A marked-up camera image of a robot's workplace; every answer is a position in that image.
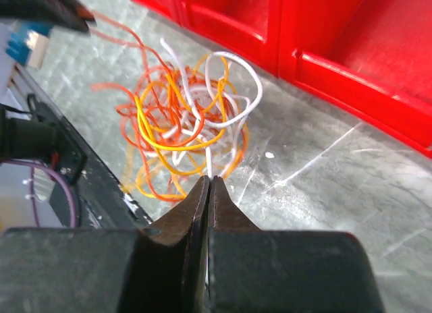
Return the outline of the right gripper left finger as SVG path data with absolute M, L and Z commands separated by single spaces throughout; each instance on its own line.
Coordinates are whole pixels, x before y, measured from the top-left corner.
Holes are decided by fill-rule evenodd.
M 144 229 L 145 235 L 163 246 L 180 242 L 188 235 L 195 217 L 202 215 L 209 187 L 209 177 L 200 177 L 185 199 Z

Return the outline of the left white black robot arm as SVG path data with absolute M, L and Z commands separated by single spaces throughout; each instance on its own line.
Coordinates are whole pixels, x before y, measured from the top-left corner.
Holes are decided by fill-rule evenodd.
M 95 17 L 79 0 L 1 0 L 1 20 L 17 21 L 1 49 L 16 63 L 38 67 L 51 31 L 58 26 L 76 32 L 89 32 Z M 55 150 L 58 131 L 32 119 L 8 117 L 12 110 L 1 106 L 1 161 L 10 159 L 43 159 Z

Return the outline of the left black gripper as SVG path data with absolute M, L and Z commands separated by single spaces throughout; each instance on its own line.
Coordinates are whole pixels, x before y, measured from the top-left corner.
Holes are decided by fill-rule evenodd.
M 1 17 L 44 22 L 83 33 L 95 22 L 93 13 L 79 0 L 1 0 Z

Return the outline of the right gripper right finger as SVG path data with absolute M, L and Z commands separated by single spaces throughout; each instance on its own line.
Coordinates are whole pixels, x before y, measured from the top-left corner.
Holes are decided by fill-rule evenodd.
M 221 231 L 260 231 L 232 201 L 223 178 L 219 176 L 211 182 L 208 226 Z

